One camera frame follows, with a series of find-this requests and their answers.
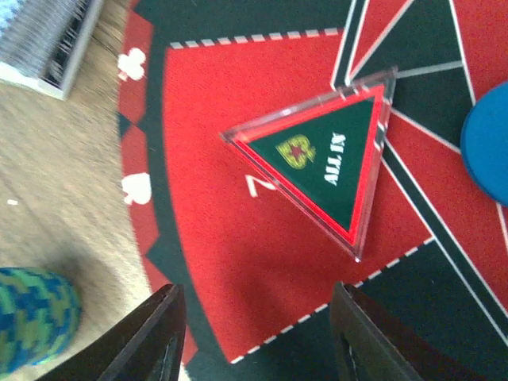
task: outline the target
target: poker table felt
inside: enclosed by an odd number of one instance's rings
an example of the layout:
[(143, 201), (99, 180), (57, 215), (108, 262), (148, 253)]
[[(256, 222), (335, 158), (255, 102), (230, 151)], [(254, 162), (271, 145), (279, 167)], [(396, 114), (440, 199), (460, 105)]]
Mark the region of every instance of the poker table felt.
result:
[[(195, 380), (335, 379), (328, 302), (356, 284), (431, 345), (508, 376), (508, 210), (468, 177), (468, 111), (508, 78), (508, 2), (133, 0), (121, 73), (129, 206), (155, 290), (185, 286)], [(364, 260), (356, 264), (219, 138), (396, 65)]]

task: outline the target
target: red star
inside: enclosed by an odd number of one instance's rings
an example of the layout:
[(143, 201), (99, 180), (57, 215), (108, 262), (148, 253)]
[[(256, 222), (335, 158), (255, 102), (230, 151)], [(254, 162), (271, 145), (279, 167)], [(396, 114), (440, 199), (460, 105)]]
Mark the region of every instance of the red star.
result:
[(300, 155), (305, 155), (304, 151), (300, 147), (295, 147), (294, 145), (291, 145), (291, 155), (298, 160)]

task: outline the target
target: beige carpet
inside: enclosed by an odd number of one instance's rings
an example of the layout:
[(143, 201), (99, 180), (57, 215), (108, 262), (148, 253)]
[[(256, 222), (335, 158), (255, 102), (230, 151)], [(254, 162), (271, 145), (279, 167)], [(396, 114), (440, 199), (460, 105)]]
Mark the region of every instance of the beige carpet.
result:
[(121, 191), (116, 64), (127, 4), (106, 0), (68, 101), (0, 84), (0, 266), (64, 273), (84, 308), (64, 356), (8, 379), (36, 379), (150, 295)]

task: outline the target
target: blue chip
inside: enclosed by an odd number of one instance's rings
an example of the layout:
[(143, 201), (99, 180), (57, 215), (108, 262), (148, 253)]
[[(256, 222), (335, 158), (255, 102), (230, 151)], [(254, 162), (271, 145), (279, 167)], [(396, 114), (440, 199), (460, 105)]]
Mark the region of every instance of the blue chip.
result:
[(470, 111), (460, 149), (475, 182), (508, 206), (508, 82), (489, 91)]

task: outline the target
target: triangular all in marker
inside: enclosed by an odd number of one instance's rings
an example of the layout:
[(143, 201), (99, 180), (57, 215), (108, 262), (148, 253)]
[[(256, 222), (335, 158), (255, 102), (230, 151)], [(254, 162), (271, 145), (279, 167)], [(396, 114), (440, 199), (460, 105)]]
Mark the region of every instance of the triangular all in marker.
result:
[(371, 75), (222, 134), (357, 261), (394, 84), (394, 70)]

